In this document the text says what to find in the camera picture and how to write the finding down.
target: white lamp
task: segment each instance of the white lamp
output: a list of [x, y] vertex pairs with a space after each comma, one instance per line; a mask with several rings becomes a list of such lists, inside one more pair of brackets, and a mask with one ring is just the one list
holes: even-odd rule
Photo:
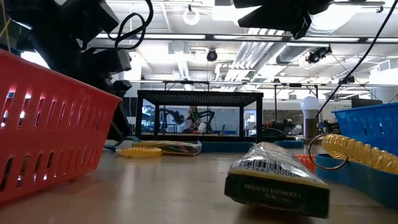
[[316, 97], [307, 96], [300, 102], [301, 110], [304, 114], [304, 138], [312, 139], [317, 135], [317, 111], [319, 101]]

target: red plastic basket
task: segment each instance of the red plastic basket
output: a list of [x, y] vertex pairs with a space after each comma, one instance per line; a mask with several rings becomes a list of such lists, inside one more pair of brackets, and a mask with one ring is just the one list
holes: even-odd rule
[[120, 98], [0, 50], [0, 203], [95, 170]]

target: light bulb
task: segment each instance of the light bulb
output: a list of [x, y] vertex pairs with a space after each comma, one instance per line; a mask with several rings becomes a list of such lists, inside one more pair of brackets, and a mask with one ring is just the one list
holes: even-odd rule
[[319, 109], [319, 101], [314, 96], [307, 96], [300, 102], [305, 119], [315, 119]]

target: table surface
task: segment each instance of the table surface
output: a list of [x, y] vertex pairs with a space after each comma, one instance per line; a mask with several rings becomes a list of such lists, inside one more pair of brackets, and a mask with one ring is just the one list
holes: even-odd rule
[[241, 156], [200, 154], [133, 160], [104, 151], [96, 172], [2, 205], [0, 220], [13, 224], [398, 222], [396, 211], [337, 184], [330, 184], [329, 219], [236, 203], [224, 195], [224, 180], [230, 164]]

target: security camera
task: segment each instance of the security camera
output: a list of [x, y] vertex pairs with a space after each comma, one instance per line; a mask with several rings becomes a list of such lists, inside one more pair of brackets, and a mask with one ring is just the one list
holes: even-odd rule
[[217, 53], [216, 50], [210, 49], [209, 52], [207, 53], [207, 61], [208, 62], [215, 62], [217, 61]]

